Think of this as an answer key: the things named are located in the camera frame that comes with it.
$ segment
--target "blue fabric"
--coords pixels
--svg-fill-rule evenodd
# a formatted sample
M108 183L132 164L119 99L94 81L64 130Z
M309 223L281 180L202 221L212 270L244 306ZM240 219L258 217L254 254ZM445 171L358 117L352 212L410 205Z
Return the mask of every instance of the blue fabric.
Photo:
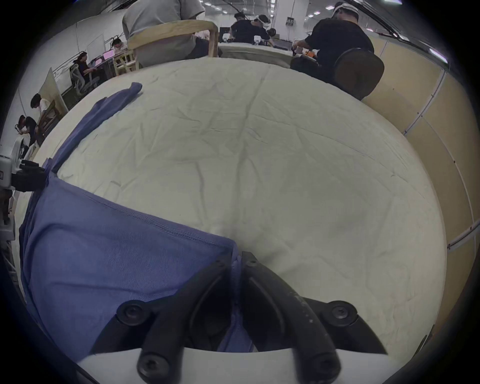
M45 164L48 180L35 192L20 228L27 308L72 360L86 357L127 300L174 294L220 256L231 256L232 324L219 350L248 352L238 306L240 256L233 240L145 215L60 180L56 172L78 143L132 101L142 86L100 100Z

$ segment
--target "person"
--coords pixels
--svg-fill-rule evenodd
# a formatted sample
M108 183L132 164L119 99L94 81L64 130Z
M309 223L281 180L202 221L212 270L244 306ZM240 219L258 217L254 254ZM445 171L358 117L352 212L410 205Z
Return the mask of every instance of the person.
M198 0L138 0L122 19L128 40L144 29L179 20L195 20L205 8ZM136 50L142 67L169 61L196 59L208 55L208 41L195 35L176 36L155 41Z
M296 41L292 46L294 51L297 47L317 49L318 65L300 57L292 60L291 69L330 82L335 62L343 52L361 48L373 53L373 44L359 27L358 20L357 8L346 3L337 3L332 18L320 20L310 36Z
M273 41L264 28L269 24L270 20L265 15L260 15L253 21L245 19L238 20L230 27L230 35L233 36L235 43L248 44L253 44L254 36L260 36L268 45L273 47Z
M41 146L41 141L42 140L37 140L37 133L38 133L38 128L36 125L35 120L31 118L30 116L25 117L24 115L21 115L20 118L18 119L18 133L20 135L30 135L30 143L28 146L32 146L35 141L37 141L38 146Z
M88 76L89 73L95 72L96 68L89 68L87 64L87 53L86 52L80 52L80 55L78 55L77 59L73 61L74 64L78 64L78 70L80 71L80 74L83 76L86 82L90 81L90 76Z
M48 107L50 107L50 102L47 99L43 99L42 96L40 96L40 93L37 93L32 97L32 100L30 101L30 107L34 109L38 108L38 110L40 111L40 117L38 118L38 121L41 121L45 117L45 113ZM47 118L53 119L54 117L55 112L51 110L47 114Z
M121 41L118 37L113 39L112 47L115 50L115 54L118 54L118 53L122 52L123 50L125 50L127 48L125 46L125 44L123 43L123 41Z
M235 17L235 20L246 20L247 18L243 14L243 12L237 12L236 14L233 15Z
M267 30L267 33L270 37L274 37L276 35L276 29L270 28L269 30Z

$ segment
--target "desk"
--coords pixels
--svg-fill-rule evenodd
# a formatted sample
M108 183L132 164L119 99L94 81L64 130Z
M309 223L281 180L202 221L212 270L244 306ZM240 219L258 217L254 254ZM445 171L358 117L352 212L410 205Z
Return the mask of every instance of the desk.
M290 68L293 58L291 51L247 43L219 43L218 47L223 52L223 58L260 61L283 68Z
M440 307L446 246L435 191L397 128L303 73L201 58L101 84L33 161L53 157L98 100L132 82L143 84L138 97L82 140L59 178L235 240L302 296L352 303L393 358L412 357ZM13 255L20 271L18 240Z
M105 72L105 76L107 80L111 79L112 77L115 77L115 69L113 67L114 59L115 59L115 56L109 59L106 59L105 61L102 61L100 64L95 66L95 68L97 68L98 70L103 70Z

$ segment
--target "pink laptop screen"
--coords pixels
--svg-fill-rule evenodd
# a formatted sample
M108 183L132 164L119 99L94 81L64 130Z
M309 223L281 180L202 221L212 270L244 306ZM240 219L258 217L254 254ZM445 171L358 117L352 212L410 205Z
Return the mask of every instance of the pink laptop screen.
M110 59L111 57L114 57L114 56L115 56L115 50L114 49L112 49L111 51L105 52L103 54L103 58L105 60Z

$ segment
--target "ceiling light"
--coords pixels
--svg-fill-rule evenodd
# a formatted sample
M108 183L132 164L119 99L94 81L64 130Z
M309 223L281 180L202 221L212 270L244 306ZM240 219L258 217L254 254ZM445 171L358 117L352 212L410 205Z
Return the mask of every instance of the ceiling light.
M438 57L441 61L448 64L447 59L445 57L443 57L440 53L438 53L436 50L430 48L429 51L432 55Z

